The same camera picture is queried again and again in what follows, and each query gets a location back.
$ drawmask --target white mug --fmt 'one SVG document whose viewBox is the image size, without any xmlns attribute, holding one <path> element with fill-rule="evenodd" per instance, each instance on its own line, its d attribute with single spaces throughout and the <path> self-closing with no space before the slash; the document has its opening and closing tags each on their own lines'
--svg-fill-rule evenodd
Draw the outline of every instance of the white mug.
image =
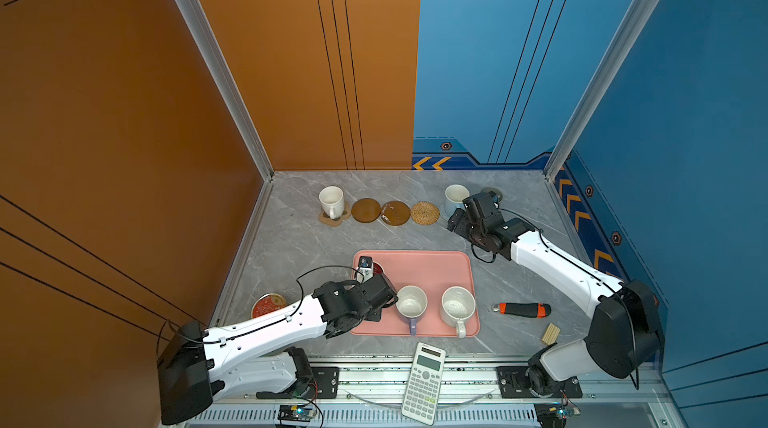
<svg viewBox="0 0 768 428">
<path fill-rule="evenodd" d="M 443 202 L 442 216 L 450 219 L 456 209 L 464 209 L 464 199 L 469 196 L 469 190 L 464 185 L 450 185 L 446 188 L 446 200 Z"/>
<path fill-rule="evenodd" d="M 344 192 L 338 186 L 327 186 L 320 191 L 322 211 L 335 220 L 344 213 Z"/>
<path fill-rule="evenodd" d="M 402 287 L 397 292 L 397 303 L 395 303 L 400 316 L 408 322 L 408 329 L 411 336 L 416 336 L 416 323 L 424 316 L 427 311 L 427 293 L 414 285 Z"/>
<path fill-rule="evenodd" d="M 467 337 L 466 320 L 475 314 L 475 297 L 463 287 L 451 287 L 442 294 L 440 318 L 450 327 L 456 327 L 456 336 Z"/>
</svg>

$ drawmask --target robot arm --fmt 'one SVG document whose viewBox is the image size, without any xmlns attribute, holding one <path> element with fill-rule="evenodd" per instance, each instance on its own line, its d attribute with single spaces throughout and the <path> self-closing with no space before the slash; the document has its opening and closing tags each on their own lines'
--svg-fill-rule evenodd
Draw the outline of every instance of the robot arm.
<svg viewBox="0 0 768 428">
<path fill-rule="evenodd" d="M 622 280 L 593 269 L 546 240 L 523 217 L 504 221 L 494 192 L 463 200 L 464 210 L 448 230 L 473 245 L 531 269 L 565 293 L 591 319 L 583 340 L 544 348 L 528 362 L 534 393 L 557 393 L 572 376 L 603 370 L 625 378 L 664 346 L 658 302 L 640 281 Z"/>
<path fill-rule="evenodd" d="M 312 381 L 300 348 L 284 346 L 346 333 L 394 305 L 396 290 L 384 274 L 360 283 L 328 281 L 312 295 L 259 318 L 201 330 L 180 327 L 158 359 L 161 420 L 181 423 L 225 396 L 256 393 L 270 399 L 303 396 Z"/>
<path fill-rule="evenodd" d="M 556 247 L 537 230 L 520 235 L 518 241 L 510 244 L 510 253 L 515 263 L 565 293 L 589 318 L 600 304 L 600 297 L 610 297 L 621 289 L 620 279 L 593 269 Z"/>
<path fill-rule="evenodd" d="M 591 319 L 587 337 L 548 346 L 528 362 L 534 393 L 557 393 L 572 376 L 598 370 L 625 378 L 664 346 L 655 299 L 643 283 L 625 284 L 595 270 L 535 229 L 510 245 L 512 260 L 552 283 Z"/>
</svg>

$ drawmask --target wooden coaster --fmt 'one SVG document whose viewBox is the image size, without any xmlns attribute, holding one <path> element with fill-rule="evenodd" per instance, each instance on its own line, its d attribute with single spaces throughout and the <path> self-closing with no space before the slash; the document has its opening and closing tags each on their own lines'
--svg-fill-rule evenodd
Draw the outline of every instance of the wooden coaster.
<svg viewBox="0 0 768 428">
<path fill-rule="evenodd" d="M 544 336 L 542 337 L 542 341 L 547 344 L 553 344 L 555 341 L 558 340 L 558 336 L 560 336 L 560 328 L 554 326 L 552 323 L 549 324 L 547 327 L 547 330 L 544 332 Z"/>
<path fill-rule="evenodd" d="M 352 216 L 360 223 L 376 221 L 382 213 L 382 206 L 374 199 L 360 199 L 352 205 Z"/>
<path fill-rule="evenodd" d="M 431 225 L 440 219 L 440 209 L 430 202 L 419 202 L 411 207 L 411 218 L 419 225 Z"/>
<path fill-rule="evenodd" d="M 318 216 L 317 219 L 328 226 L 339 226 L 341 222 L 348 219 L 351 216 L 351 214 L 352 214 L 352 211 L 350 210 L 350 203 L 345 200 L 344 212 L 341 213 L 341 216 L 339 218 L 334 220 L 321 210 L 320 216 Z"/>
<path fill-rule="evenodd" d="M 411 209 L 403 202 L 393 200 L 382 207 L 382 220 L 392 226 L 399 226 L 411 218 Z"/>
</svg>

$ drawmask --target black line stripe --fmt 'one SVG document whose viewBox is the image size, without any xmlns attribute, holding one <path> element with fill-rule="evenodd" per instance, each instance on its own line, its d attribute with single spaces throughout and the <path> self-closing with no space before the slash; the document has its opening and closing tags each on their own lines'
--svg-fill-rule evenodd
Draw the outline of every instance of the black line stripe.
<svg viewBox="0 0 768 428">
<path fill-rule="evenodd" d="M 509 91 L 507 92 L 507 100 L 504 102 L 504 109 L 502 110 L 502 116 L 498 117 L 498 126 L 496 127 L 496 134 L 493 137 L 493 143 L 491 144 L 491 151 L 488 153 L 488 162 L 491 163 L 491 156 L 493 155 L 493 147 L 496 146 L 496 139 L 498 138 L 498 132 L 502 129 L 502 121 L 504 121 L 504 114 L 507 112 L 507 104 L 509 104 L 509 96 L 512 95 L 512 87 L 514 86 L 514 79 L 518 77 L 518 70 L 520 70 L 520 62 L 523 59 L 523 54 L 525 53 L 525 46 L 528 45 L 528 37 L 531 35 L 531 29 L 533 28 L 533 20 L 536 19 L 536 12 L 538 11 L 538 4 L 542 0 L 536 1 L 536 8 L 533 10 L 533 15 L 531 15 L 531 23 L 528 26 L 528 32 L 525 34 L 525 41 L 523 42 L 523 49 L 520 50 L 520 58 L 518 59 L 518 66 L 514 68 L 514 76 L 512 77 L 512 83 L 509 84 Z"/>
<path fill-rule="evenodd" d="M 7 2 L 7 3 L 4 3 L 2 6 L 3 6 L 3 7 L 7 7 L 7 6 L 9 6 L 10 4 L 12 4 L 12 3 L 14 3 L 14 2 L 17 2 L 17 1 L 19 1 L 19 0 L 11 0 L 11 1 Z"/>
<path fill-rule="evenodd" d="M 731 398 L 729 400 L 711 401 L 709 403 L 699 403 L 699 404 L 696 404 L 696 405 L 678 406 L 677 408 L 679 410 L 682 410 L 684 408 L 695 408 L 696 406 L 716 405 L 716 404 L 721 404 L 721 403 L 728 403 L 729 401 L 752 400 L 753 398 L 762 398 L 763 396 L 768 396 L 768 393 L 764 393 L 762 395 L 742 396 L 742 397 L 739 397 L 739 398 Z"/>
<path fill-rule="evenodd" d="M 346 104 L 346 122 L 350 126 L 350 141 L 352 142 L 352 160 L 357 169 L 357 153 L 355 151 L 355 137 L 352 136 L 352 116 L 350 115 L 350 99 L 346 96 L 346 77 L 344 76 L 344 60 L 341 59 L 341 42 L 339 41 L 339 25 L 336 22 L 336 3 L 331 0 L 331 11 L 333 12 L 333 27 L 336 30 L 336 48 L 339 49 L 339 67 L 341 67 L 341 83 L 344 88 L 344 103 Z"/>
<path fill-rule="evenodd" d="M 86 304 L 86 305 L 88 305 L 89 307 L 93 307 L 93 308 L 96 308 L 97 310 L 99 310 L 99 311 L 101 311 L 101 312 L 104 312 L 104 313 L 106 313 L 107 315 L 110 315 L 110 317 L 115 317 L 115 318 L 117 318 L 117 319 L 119 319 L 119 320 L 122 320 L 122 321 L 124 321 L 125 323 L 128 323 L 128 324 L 130 324 L 130 325 L 133 325 L 134 327 L 137 327 L 139 330 L 143 330 L 143 331 L 146 331 L 147 333 L 149 333 L 149 334 L 150 334 L 150 335 L 152 335 L 153 337 L 157 337 L 157 336 L 158 336 L 158 334 L 157 334 L 157 333 L 153 333 L 152 331 L 149 331 L 147 328 L 141 327 L 141 326 L 139 326 L 139 325 L 135 324 L 135 323 L 134 323 L 134 322 L 132 322 L 132 321 L 128 321 L 128 320 L 126 320 L 125 318 L 122 318 L 122 317 L 120 317 L 120 316 L 117 316 L 117 315 L 115 315 L 114 313 L 112 313 L 112 312 L 110 312 L 110 311 L 106 311 L 104 308 L 100 308 L 100 307 L 98 307 L 98 306 L 96 306 L 96 305 L 94 305 L 94 304 L 92 304 L 92 303 L 89 303 L 89 302 L 87 302 L 86 300 L 83 300 L 83 299 L 81 299 L 81 298 L 79 298 L 79 297 L 76 297 L 76 296 L 74 296 L 74 295 L 72 295 L 72 294 L 70 294 L 70 293 L 68 293 L 68 292 L 64 291 L 63 289 L 59 289 L 59 288 L 56 288 L 56 287 L 54 287 L 53 285 L 51 285 L 50 283 L 46 283 L 46 282 L 44 282 L 44 281 L 43 281 L 43 280 L 41 280 L 41 279 L 36 279 L 36 278 L 35 278 L 35 277 L 33 277 L 32 275 L 28 275 L 28 274 L 24 273 L 24 271 L 21 271 L 21 270 L 19 270 L 19 269 L 15 269 L 15 268 L 13 268 L 11 265 L 9 265 L 9 264 L 7 264 L 7 263 L 5 263 L 5 262 L 3 262 L 3 261 L 0 261 L 0 265 L 4 266 L 6 269 L 9 269 L 9 270 L 11 270 L 11 271 L 15 271 L 16 273 L 18 273 L 18 274 L 20 274 L 20 275 L 23 275 L 23 276 L 27 277 L 27 278 L 28 278 L 28 279 L 30 279 L 30 280 L 34 280 L 34 281 L 37 281 L 37 282 L 38 282 L 39 284 L 41 284 L 41 285 L 45 285 L 45 286 L 49 287 L 50 289 L 54 289 L 54 290 L 58 291 L 59 293 L 62 293 L 63 295 L 67 295 L 67 296 L 68 296 L 69 298 L 71 298 L 71 299 L 75 299 L 75 300 L 77 300 L 77 301 L 81 301 L 82 303 L 85 303 L 85 304 Z M 168 338 L 166 338 L 166 337 L 161 337 L 161 338 L 163 338 L 163 340 L 166 340 L 166 341 L 170 341 L 170 340 L 168 340 Z"/>
<path fill-rule="evenodd" d="M 322 22 L 322 10 L 320 10 L 320 0 L 317 0 L 317 11 L 320 14 L 320 27 L 322 29 L 322 41 L 324 41 L 326 44 L 326 58 L 328 59 L 328 73 L 331 76 L 331 88 L 333 89 L 333 103 L 336 105 L 336 118 L 339 119 L 339 135 L 341 136 L 341 148 L 342 150 L 344 150 L 344 164 L 346 165 L 346 169 L 350 169 L 350 162 L 349 160 L 346 159 L 344 131 L 341 128 L 341 115 L 339 114 L 339 102 L 336 99 L 336 85 L 333 84 L 333 70 L 331 70 L 331 56 L 330 56 L 330 53 L 328 52 L 328 40 L 326 39 L 326 26 Z"/>
<path fill-rule="evenodd" d="M 729 351 L 728 353 L 723 353 L 722 355 L 711 356 L 711 357 L 705 358 L 703 360 L 695 361 L 694 363 L 689 363 L 687 365 L 678 366 L 677 368 L 672 368 L 671 370 L 663 371 L 662 373 L 663 374 L 672 373 L 673 371 L 682 370 L 683 368 L 687 368 L 688 366 L 698 365 L 699 363 L 704 363 L 705 361 L 716 360 L 717 358 L 722 358 L 723 356 L 732 355 L 734 353 L 740 353 L 741 351 L 751 350 L 752 348 L 757 348 L 758 346 L 763 346 L 763 345 L 766 345 L 766 344 L 768 344 L 768 341 L 763 341 L 763 343 L 758 343 L 758 344 L 754 344 L 752 346 L 747 346 L 747 347 L 744 347 L 744 348 L 740 348 L 738 350 Z"/>
<path fill-rule="evenodd" d="M 120 275 L 123 275 L 123 276 L 124 276 L 126 279 L 129 279 L 129 280 L 133 281 L 133 282 L 134 282 L 136 285 L 139 285 L 139 286 L 140 286 L 142 289 L 145 289 L 145 290 L 149 291 L 149 292 L 150 292 L 152 295 L 154 295 L 154 296 L 158 297 L 158 298 L 159 298 L 159 299 L 161 299 L 162 301 L 165 301 L 166 303 L 168 303 L 168 305 L 170 305 L 170 306 L 172 306 L 172 307 L 176 308 L 176 309 L 177 309 L 178 311 L 180 311 L 181 313 L 184 313 L 185 315 L 187 315 L 188 317 L 192 318 L 193 320 L 199 321 L 199 322 L 200 322 L 202 325 L 204 325 L 204 326 L 208 326 L 207 324 L 203 323 L 203 322 L 202 322 L 202 321 L 200 321 L 200 320 L 197 320 L 197 318 L 195 318 L 194 316 L 192 316 L 192 315 L 188 314 L 186 311 L 182 310 L 182 309 L 181 309 L 181 308 L 179 308 L 178 306 L 174 305 L 174 304 L 173 304 L 173 303 L 171 303 L 170 301 L 168 301 L 168 300 L 164 299 L 163 297 L 161 297 L 160 295 L 158 295 L 157 293 L 155 293 L 155 292 L 154 292 L 154 291 L 152 291 L 151 289 L 147 288 L 145 285 L 142 285 L 142 284 L 141 284 L 139 281 L 136 281 L 135 279 L 131 278 L 131 277 L 130 277 L 128 274 L 124 273 L 123 271 L 120 271 L 120 270 L 118 270 L 117 268 L 115 268 L 115 266 L 114 266 L 114 265 L 112 265 L 111 263 L 108 263 L 106 260 L 104 260 L 104 259 L 102 259 L 100 256 L 96 255 L 96 254 L 95 254 L 93 251 L 86 249 L 86 248 L 85 248 L 83 245 L 80 245 L 80 244 L 79 244 L 77 241 L 74 241 L 74 240 L 72 240 L 71 238 L 69 238 L 68 236 L 66 236 L 64 233 L 61 233 L 60 231 L 58 231 L 58 230 L 56 230 L 55 228 L 53 228 L 52 226 L 50 226 L 48 223 L 46 223 L 46 222 L 43 222 L 43 221 L 42 221 L 42 220 L 40 220 L 38 217 L 34 216 L 32 213 L 30 213 L 30 212 L 28 212 L 28 211 L 24 210 L 24 209 L 23 209 L 22 207 L 20 207 L 19 205 L 16 205 L 16 204 L 15 204 L 14 202 L 12 202 L 11 200 L 9 200 L 9 199 L 5 198 L 5 196 L 3 196 L 3 195 L 0 195 L 0 199 L 1 199 L 1 200 L 3 200 L 4 202 L 6 202 L 6 203 L 10 204 L 11 206 L 13 206 L 13 207 L 14 207 L 16 210 L 18 210 L 19 212 L 21 212 L 21 213 L 24 213 L 26 216 L 28 216 L 28 217 L 30 217 L 31 219 L 33 219 L 35 222 L 37 222 L 37 223 L 40 223 L 40 224 L 41 224 L 41 225 L 43 225 L 45 228 L 47 228 L 47 229 L 51 230 L 51 231 L 52 231 L 53 233 L 55 233 L 56 235 L 59 235 L 59 236 L 60 236 L 60 237 L 62 237 L 64 240 L 66 240 L 66 241 L 69 241 L 70 243 L 72 243 L 72 245 L 74 245 L 74 246 L 78 247 L 78 248 L 79 248 L 79 249 L 81 249 L 82 251 L 85 251 L 86 253 L 88 253 L 89 255 L 91 255 L 92 257 L 94 257 L 95 259 L 97 259 L 97 260 L 101 261 L 101 263 L 104 263 L 104 264 L 105 264 L 105 265 L 107 265 L 109 268 L 111 268 L 111 269 L 113 269 L 113 270 L 117 271 L 117 272 L 118 272 Z"/>
<path fill-rule="evenodd" d="M 355 109 L 357 110 L 357 130 L 360 134 L 360 155 L 362 156 L 362 169 L 366 169 L 366 151 L 362 142 L 362 123 L 360 123 L 360 101 L 357 98 L 357 78 L 355 77 L 355 58 L 352 56 L 352 31 L 350 30 L 350 10 L 344 0 L 344 11 L 346 12 L 346 34 L 350 38 L 350 60 L 352 61 L 352 85 L 355 88 Z"/>
<path fill-rule="evenodd" d="M 723 380 L 731 380 L 733 378 L 739 378 L 740 376 L 747 376 L 747 375 L 754 375 L 754 374 L 757 374 L 757 373 L 763 373 L 763 371 L 768 371 L 768 368 L 763 368 L 762 370 L 754 370 L 754 371 L 750 371 L 750 372 L 743 373 L 743 374 L 738 374 L 738 375 L 725 376 L 723 378 L 718 378 L 716 380 L 703 381 L 701 383 L 696 383 L 696 384 L 693 384 L 693 385 L 681 386 L 680 388 L 672 388 L 670 391 L 685 390 L 686 388 L 693 388 L 695 386 L 707 385 L 707 384 L 710 384 L 710 383 L 716 383 L 718 381 L 723 381 Z"/>
<path fill-rule="evenodd" d="M 504 149 L 504 143 L 507 141 L 507 135 L 509 135 L 509 129 L 512 127 L 512 121 L 514 120 L 514 113 L 518 111 L 518 104 L 520 103 L 520 97 L 523 94 L 523 88 L 525 88 L 525 82 L 528 81 L 528 75 L 531 73 L 531 67 L 533 66 L 533 60 L 536 58 L 536 52 L 538 51 L 538 44 L 542 41 L 542 35 L 544 33 L 544 29 L 547 27 L 547 20 L 549 20 L 549 12 L 552 10 L 552 5 L 554 4 L 554 0 L 551 0 L 549 2 L 549 8 L 547 9 L 547 15 L 544 17 L 544 22 L 542 23 L 542 30 L 539 30 L 538 32 L 538 39 L 536 40 L 536 46 L 533 49 L 533 55 L 531 55 L 531 62 L 528 64 L 528 69 L 525 70 L 525 78 L 523 78 L 523 83 L 520 86 L 520 92 L 518 93 L 518 99 L 514 102 L 514 109 L 512 111 L 512 116 L 509 117 L 509 125 L 507 125 L 507 130 L 504 132 L 504 138 L 502 139 L 502 146 L 499 148 L 498 155 L 496 156 L 496 163 L 502 158 L 502 150 Z"/>
<path fill-rule="evenodd" d="M 525 99 L 525 105 L 523 106 L 523 112 L 520 114 L 520 119 L 518 120 L 518 126 L 514 129 L 514 135 L 512 136 L 512 142 L 509 143 L 509 148 L 507 148 L 507 155 L 504 157 L 504 162 L 507 161 L 507 158 L 509 157 L 509 152 L 512 151 L 512 145 L 514 144 L 514 139 L 518 136 L 518 130 L 520 130 L 520 124 L 523 121 L 523 116 L 525 116 L 525 109 L 528 108 L 528 102 L 531 101 L 531 95 L 533 95 L 533 89 L 536 88 L 536 82 L 538 81 L 538 75 L 542 72 L 542 67 L 544 66 L 544 60 L 547 59 L 547 53 L 549 52 L 549 46 L 552 44 L 552 39 L 554 38 L 554 32 L 558 30 L 558 24 L 560 23 L 560 17 L 563 15 L 563 9 L 565 9 L 565 4 L 568 2 L 568 0 L 563 0 L 563 6 L 560 7 L 560 13 L 558 14 L 558 20 L 554 22 L 554 28 L 552 28 L 552 34 L 549 36 L 549 41 L 547 42 L 547 49 L 544 50 L 544 56 L 542 57 L 542 62 L 538 66 L 538 70 L 536 71 L 536 78 L 533 79 L 533 85 L 531 86 L 531 91 L 528 92 L 528 98 Z"/>
<path fill-rule="evenodd" d="M 160 314 L 159 314 L 157 311 L 151 310 L 150 308 L 147 308 L 147 307 L 145 307 L 144 305 L 142 305 L 142 304 L 141 304 L 141 303 L 139 303 L 138 301 L 134 301 L 134 300 L 130 299 L 129 297 L 127 297 L 126 295 L 123 295 L 123 294 L 122 294 L 122 293 L 120 293 L 119 291 L 117 291 L 117 290 L 115 290 L 115 289 L 112 289 L 111 287 L 109 287 L 109 286 L 105 285 L 104 283 L 101 283 L 101 281 L 99 281 L 99 280 L 97 280 L 97 279 L 94 279 L 94 278 L 93 278 L 93 277 L 91 277 L 90 275 L 86 275 L 85 273 L 83 273 L 82 271 L 80 271 L 80 270 L 76 269 L 76 268 L 75 268 L 75 267 L 73 267 L 72 265 L 69 265 L 69 264 L 67 264 L 67 263 L 63 262 L 63 261 L 62 261 L 62 260 L 60 260 L 60 259 L 57 259 L 56 257 L 54 257 L 53 255 L 51 255 L 51 254 L 50 254 L 50 253 L 48 253 L 47 251 L 45 251 L 45 250 L 43 250 L 43 249 L 40 249 L 40 248 L 38 248 L 38 247 L 34 246 L 34 245 L 33 245 L 32 243 L 30 243 L 29 241 L 26 241 L 26 240 L 24 240 L 24 239 L 23 239 L 23 238 L 21 238 L 20 236 L 14 235 L 13 233 L 11 233 L 10 231 L 7 231 L 6 229 L 4 229 L 4 228 L 3 228 L 3 227 L 1 227 L 1 226 L 0 226 L 0 231 L 2 231 L 3 233 L 5 233 L 6 235 L 12 236 L 14 239 L 16 239 L 16 240 L 18 240 L 18 241 L 21 241 L 23 244 L 27 245 L 29 248 L 31 248 L 31 249 L 33 249 L 33 250 L 36 250 L 36 251 L 38 251 L 38 252 L 40 252 L 40 253 L 43 253 L 45 256 L 49 257 L 51 260 L 57 261 L 59 264 L 61 264 L 61 265 L 65 266 L 65 267 L 67 267 L 68 269 L 70 269 L 70 270 L 72 270 L 72 271 L 74 271 L 74 272 L 76 272 L 76 273 L 79 273 L 80 275 L 84 276 L 84 277 L 85 277 L 86 279 L 88 279 L 88 280 L 91 280 L 91 281 L 93 281 L 93 282 L 94 282 L 94 283 L 96 283 L 97 285 L 100 285 L 100 286 L 102 286 L 102 287 L 104 287 L 104 288 L 106 288 L 106 289 L 110 290 L 112 293 L 115 293 L 116 295 L 118 295 L 118 296 L 122 297 L 123 299 L 126 299 L 126 300 L 128 300 L 130 303 L 133 303 L 134 305 L 137 305 L 138 307 L 144 308 L 146 311 L 149 311 L 149 312 L 150 312 L 152 315 L 156 315 L 156 316 L 158 316 L 159 318 L 161 318 L 161 319 L 165 320 L 165 317 L 164 317 L 163 315 L 160 315 Z"/>
</svg>

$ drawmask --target mug handle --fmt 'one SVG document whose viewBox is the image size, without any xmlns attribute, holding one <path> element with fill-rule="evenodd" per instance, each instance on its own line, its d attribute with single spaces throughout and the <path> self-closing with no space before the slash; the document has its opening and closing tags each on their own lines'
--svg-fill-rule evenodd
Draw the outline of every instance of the mug handle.
<svg viewBox="0 0 768 428">
<path fill-rule="evenodd" d="M 459 338 L 467 337 L 467 327 L 464 325 L 464 322 L 461 320 L 456 322 L 456 336 Z"/>
</svg>

